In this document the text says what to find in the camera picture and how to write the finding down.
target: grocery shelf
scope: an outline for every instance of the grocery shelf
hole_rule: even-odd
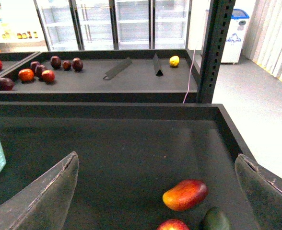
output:
[[[119,20],[119,24],[125,24],[125,23],[148,23],[148,19],[135,19],[135,20]]]
[[[32,38],[32,39],[0,39],[0,43],[34,43],[34,42],[43,42],[45,40]]]

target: lemon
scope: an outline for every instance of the lemon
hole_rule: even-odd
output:
[[[179,57],[173,56],[170,58],[170,66],[171,67],[177,67],[179,65]]]

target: bottle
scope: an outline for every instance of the bottle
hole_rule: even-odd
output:
[[[10,34],[8,31],[5,31],[6,39],[10,39]]]
[[[32,38],[31,32],[30,32],[30,31],[27,31],[27,33],[28,33],[28,38]]]

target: refrigerator door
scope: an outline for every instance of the refrigerator door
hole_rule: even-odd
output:
[[[84,49],[114,49],[109,0],[76,0],[76,5]]]
[[[0,52],[34,51],[47,51],[34,2],[0,0]]]
[[[68,0],[36,0],[48,47],[51,51],[78,50]]]
[[[116,0],[119,49],[149,48],[149,1]]]
[[[189,0],[155,0],[156,49],[186,46]]]

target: refrigerator shelf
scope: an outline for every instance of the refrigerator shelf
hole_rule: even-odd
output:
[[[117,2],[134,2],[134,1],[148,1],[148,0],[117,0]]]
[[[70,5],[68,2],[55,2],[55,3],[49,3],[49,4],[44,4],[41,9],[50,9],[50,8],[69,8]]]
[[[119,24],[125,24],[125,23],[149,23],[148,19],[135,19],[135,20],[119,20]]]
[[[156,44],[184,44],[185,40],[183,38],[156,38]]]
[[[136,40],[136,41],[120,41],[120,45],[147,45],[149,43],[148,40]]]
[[[1,43],[34,43],[34,42],[43,42],[45,40],[38,39],[38,38],[33,38],[33,39],[0,39],[0,44]]]
[[[82,21],[80,25],[111,25],[109,21]]]
[[[186,18],[157,18],[155,22],[157,23],[184,23]]]
[[[46,27],[72,26],[72,22],[48,23],[45,26]]]
[[[71,41],[65,41],[65,42],[58,42],[58,43],[55,43],[55,44],[52,44],[53,48],[73,48],[73,47],[76,47],[77,48],[77,44],[76,44],[76,41],[75,40],[71,40]]]

